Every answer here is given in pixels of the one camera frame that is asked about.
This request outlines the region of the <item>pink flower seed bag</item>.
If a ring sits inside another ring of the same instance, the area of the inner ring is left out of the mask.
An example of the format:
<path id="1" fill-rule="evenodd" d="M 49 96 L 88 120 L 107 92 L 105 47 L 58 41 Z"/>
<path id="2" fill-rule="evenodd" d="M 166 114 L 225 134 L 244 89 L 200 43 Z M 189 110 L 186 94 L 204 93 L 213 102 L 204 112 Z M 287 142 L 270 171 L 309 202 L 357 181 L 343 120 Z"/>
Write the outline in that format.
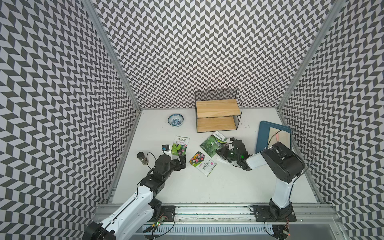
<path id="1" fill-rule="evenodd" d="M 226 164 L 226 165 L 231 165 L 227 160 L 221 158 L 220 156 L 217 156 L 216 161 Z"/>

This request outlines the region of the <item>red-white label seed bag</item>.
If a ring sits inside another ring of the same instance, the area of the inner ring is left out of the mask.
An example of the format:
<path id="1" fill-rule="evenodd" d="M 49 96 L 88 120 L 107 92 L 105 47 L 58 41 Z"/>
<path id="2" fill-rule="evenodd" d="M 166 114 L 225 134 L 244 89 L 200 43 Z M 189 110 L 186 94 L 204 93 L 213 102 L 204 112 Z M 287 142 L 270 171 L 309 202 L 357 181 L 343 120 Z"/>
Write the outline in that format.
<path id="1" fill-rule="evenodd" d="M 171 154 L 174 156 L 185 156 L 190 138 L 175 136 L 171 148 Z"/>

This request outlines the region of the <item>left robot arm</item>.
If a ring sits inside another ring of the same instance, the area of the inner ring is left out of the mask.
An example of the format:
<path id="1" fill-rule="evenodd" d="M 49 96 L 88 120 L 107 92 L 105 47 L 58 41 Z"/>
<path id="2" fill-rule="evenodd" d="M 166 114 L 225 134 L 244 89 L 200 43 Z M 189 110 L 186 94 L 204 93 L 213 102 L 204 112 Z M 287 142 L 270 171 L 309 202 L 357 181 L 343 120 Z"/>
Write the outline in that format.
<path id="1" fill-rule="evenodd" d="M 185 169 L 186 156 L 172 159 L 163 154 L 155 160 L 155 165 L 137 184 L 133 195 L 109 217 L 100 223 L 91 222 L 85 229 L 83 240 L 128 240 L 146 222 L 159 219 L 162 202 L 156 196 L 165 186 L 173 172 Z"/>

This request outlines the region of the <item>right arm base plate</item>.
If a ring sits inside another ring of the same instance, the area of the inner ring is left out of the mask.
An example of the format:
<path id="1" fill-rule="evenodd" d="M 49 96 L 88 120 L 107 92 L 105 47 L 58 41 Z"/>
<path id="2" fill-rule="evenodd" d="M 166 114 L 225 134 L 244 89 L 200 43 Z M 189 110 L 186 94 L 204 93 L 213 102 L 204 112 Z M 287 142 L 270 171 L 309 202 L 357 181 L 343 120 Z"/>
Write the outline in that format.
<path id="1" fill-rule="evenodd" d="M 297 217 L 292 205 L 280 209 L 276 206 L 255 205 L 251 210 L 257 222 L 296 222 Z"/>

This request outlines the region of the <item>black wire two-tier shelf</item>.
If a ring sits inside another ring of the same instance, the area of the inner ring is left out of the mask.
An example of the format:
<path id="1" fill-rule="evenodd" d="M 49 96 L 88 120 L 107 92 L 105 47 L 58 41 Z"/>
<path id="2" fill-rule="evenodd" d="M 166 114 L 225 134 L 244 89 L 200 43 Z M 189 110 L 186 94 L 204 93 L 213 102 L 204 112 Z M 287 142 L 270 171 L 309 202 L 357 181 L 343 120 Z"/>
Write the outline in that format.
<path id="1" fill-rule="evenodd" d="M 237 130 L 243 113 L 238 89 L 195 91 L 198 133 Z"/>

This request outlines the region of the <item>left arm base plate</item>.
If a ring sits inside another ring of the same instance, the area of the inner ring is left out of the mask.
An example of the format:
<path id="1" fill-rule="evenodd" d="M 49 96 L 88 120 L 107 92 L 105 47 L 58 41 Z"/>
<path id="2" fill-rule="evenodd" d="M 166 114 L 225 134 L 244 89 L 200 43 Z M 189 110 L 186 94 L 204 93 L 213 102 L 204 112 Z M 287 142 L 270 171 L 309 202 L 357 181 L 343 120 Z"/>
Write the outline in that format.
<path id="1" fill-rule="evenodd" d="M 176 206 L 174 205 L 165 205 L 161 207 L 154 208 L 153 217 L 150 219 L 150 222 L 156 222 L 161 217 L 165 217 L 165 222 L 174 222 L 176 214 Z"/>

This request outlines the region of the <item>mixed flower white seed bag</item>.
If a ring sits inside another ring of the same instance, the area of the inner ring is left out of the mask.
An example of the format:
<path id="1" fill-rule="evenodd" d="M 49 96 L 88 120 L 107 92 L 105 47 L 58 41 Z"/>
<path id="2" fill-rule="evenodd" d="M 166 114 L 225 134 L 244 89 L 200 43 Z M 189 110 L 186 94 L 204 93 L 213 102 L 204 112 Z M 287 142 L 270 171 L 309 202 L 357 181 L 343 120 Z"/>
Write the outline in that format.
<path id="1" fill-rule="evenodd" d="M 211 160 L 209 157 L 207 158 L 206 155 L 202 152 L 195 153 L 189 160 L 189 164 L 198 169 L 206 177 L 210 175 L 210 173 L 217 165 L 216 162 Z"/>

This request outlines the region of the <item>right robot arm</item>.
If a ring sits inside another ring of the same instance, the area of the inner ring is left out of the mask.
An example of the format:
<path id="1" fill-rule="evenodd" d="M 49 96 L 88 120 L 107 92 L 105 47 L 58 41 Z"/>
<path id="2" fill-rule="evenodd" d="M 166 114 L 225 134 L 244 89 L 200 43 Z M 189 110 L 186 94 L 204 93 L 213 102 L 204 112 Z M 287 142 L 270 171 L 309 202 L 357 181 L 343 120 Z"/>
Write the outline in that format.
<path id="1" fill-rule="evenodd" d="M 225 161 L 245 171 L 251 171 L 267 165 L 277 178 L 273 197 L 268 206 L 253 205 L 250 211 L 257 222 L 284 222 L 297 220 L 291 202 L 292 188 L 295 181 L 304 173 L 302 159 L 281 142 L 261 152 L 249 155 L 241 140 L 231 139 L 230 143 L 216 150 Z"/>

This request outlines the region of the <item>green leaf seed bag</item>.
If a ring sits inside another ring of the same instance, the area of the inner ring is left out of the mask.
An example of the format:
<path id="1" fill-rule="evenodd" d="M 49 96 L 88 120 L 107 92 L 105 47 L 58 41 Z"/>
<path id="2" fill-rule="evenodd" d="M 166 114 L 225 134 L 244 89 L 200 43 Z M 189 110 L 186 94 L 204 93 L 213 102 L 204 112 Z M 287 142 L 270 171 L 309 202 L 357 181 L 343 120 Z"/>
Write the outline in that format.
<path id="1" fill-rule="evenodd" d="M 216 150 L 221 149 L 227 143 L 227 138 L 219 131 L 215 131 L 202 144 L 200 148 L 209 156 L 214 157 Z"/>

